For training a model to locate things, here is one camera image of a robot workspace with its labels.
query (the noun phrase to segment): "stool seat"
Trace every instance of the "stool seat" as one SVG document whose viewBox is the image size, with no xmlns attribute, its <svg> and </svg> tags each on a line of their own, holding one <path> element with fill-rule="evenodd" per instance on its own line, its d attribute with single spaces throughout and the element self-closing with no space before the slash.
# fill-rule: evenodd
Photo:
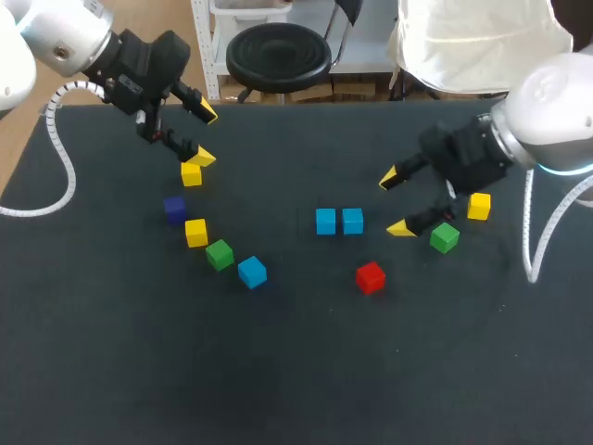
<svg viewBox="0 0 593 445">
<path fill-rule="evenodd" d="M 315 31 L 293 23 L 264 23 L 238 33 L 226 52 L 229 74 L 262 93 L 306 90 L 327 76 L 332 50 Z"/>
</svg>

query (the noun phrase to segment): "dark blue cube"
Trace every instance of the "dark blue cube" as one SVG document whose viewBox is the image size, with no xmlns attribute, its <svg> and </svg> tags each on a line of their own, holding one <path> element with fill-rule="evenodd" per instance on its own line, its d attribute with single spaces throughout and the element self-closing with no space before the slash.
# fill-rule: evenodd
<svg viewBox="0 0 593 445">
<path fill-rule="evenodd" d="M 167 221 L 171 225 L 184 225 L 187 221 L 187 209 L 182 197 L 168 197 L 165 199 Z"/>
</svg>

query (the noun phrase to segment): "white cloth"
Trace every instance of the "white cloth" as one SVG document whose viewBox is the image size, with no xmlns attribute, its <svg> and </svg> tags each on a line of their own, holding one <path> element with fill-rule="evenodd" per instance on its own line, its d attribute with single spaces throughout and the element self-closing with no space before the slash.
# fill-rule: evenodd
<svg viewBox="0 0 593 445">
<path fill-rule="evenodd" d="M 573 50 L 550 0 L 399 0 L 389 42 L 397 68 L 439 91 L 508 91 L 536 65 Z"/>
</svg>

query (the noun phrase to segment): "red cube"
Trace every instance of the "red cube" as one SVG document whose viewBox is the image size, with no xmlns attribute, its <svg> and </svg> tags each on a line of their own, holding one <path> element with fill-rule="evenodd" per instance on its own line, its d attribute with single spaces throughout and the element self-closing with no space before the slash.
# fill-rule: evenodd
<svg viewBox="0 0 593 445">
<path fill-rule="evenodd" d="M 356 271 L 356 284 L 364 295 L 371 295 L 385 287 L 385 272 L 376 262 L 367 264 Z"/>
</svg>

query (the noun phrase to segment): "green cube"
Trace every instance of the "green cube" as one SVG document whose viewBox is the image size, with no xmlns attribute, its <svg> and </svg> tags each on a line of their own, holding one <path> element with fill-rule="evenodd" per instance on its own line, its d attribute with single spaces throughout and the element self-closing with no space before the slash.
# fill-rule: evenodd
<svg viewBox="0 0 593 445">
<path fill-rule="evenodd" d="M 441 253 L 447 253 L 460 241 L 460 231 L 446 222 L 436 227 L 430 235 L 430 245 Z"/>
<path fill-rule="evenodd" d="M 234 263 L 233 250 L 222 239 L 206 248 L 206 256 L 208 262 L 217 272 Z"/>
</svg>

